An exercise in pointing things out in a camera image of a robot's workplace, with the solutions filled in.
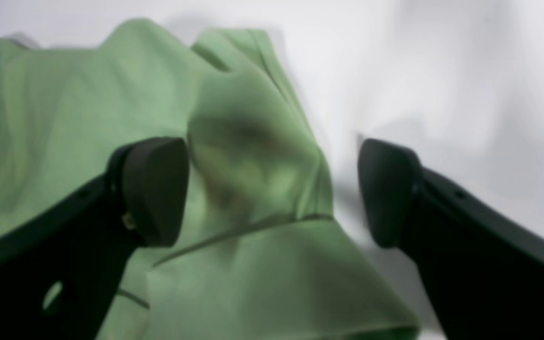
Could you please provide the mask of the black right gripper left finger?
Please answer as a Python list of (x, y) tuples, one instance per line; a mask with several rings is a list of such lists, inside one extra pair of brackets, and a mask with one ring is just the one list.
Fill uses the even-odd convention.
[(127, 261), (179, 238), (189, 182), (183, 138), (118, 148), (104, 174), (0, 237), (0, 340), (93, 340)]

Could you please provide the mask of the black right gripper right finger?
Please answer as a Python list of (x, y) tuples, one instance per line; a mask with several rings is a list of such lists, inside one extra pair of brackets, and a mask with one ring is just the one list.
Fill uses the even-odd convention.
[(449, 340), (544, 340), (544, 239), (409, 148), (368, 138), (357, 161), (375, 243), (416, 264)]

